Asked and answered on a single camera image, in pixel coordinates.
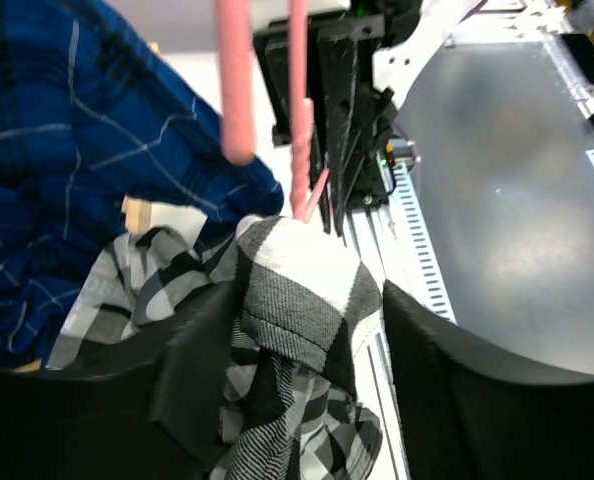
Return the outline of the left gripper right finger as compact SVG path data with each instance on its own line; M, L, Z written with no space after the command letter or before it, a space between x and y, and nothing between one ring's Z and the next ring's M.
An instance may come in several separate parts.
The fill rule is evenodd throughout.
M594 375L528 359L383 286L413 479L594 479Z

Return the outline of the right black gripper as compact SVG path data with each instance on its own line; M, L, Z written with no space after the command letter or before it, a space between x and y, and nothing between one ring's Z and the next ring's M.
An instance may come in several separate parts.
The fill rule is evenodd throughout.
M289 51L298 26L318 51L331 227L343 235L347 205L366 161L386 142L393 92L373 81L373 53L403 43L421 19L420 1L252 1L252 42L275 116L274 147L291 143Z

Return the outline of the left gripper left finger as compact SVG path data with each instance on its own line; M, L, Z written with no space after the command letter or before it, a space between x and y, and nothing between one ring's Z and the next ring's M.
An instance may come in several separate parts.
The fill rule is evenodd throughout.
M0 479L201 479L220 455L234 284L85 350L62 370L0 369Z

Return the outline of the pink wire hanger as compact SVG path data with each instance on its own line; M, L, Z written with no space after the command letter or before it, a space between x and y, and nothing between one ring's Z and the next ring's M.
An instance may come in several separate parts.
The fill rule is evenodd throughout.
M222 150L234 165L247 165L256 156L252 84L252 30L249 3L215 2L222 106ZM305 1L292 1L289 11L289 126L291 134L293 217L309 222L326 187L323 170L310 189L311 140L314 131L312 101L306 97L307 15Z

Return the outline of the black white checkered shirt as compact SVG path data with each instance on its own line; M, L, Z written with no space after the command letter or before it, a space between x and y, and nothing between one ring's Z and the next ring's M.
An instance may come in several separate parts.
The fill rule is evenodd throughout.
M357 399L355 346L381 287L352 251L290 218L244 218L212 245L156 227L99 255L47 365L171 318L199 289L243 290L230 335L212 479L365 479L378 417Z

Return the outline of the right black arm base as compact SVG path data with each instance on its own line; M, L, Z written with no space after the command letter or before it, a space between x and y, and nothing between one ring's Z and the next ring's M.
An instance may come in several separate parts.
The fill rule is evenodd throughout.
M389 204L397 186L394 168L397 160L391 141L375 153L357 148L345 171L346 209L377 209Z

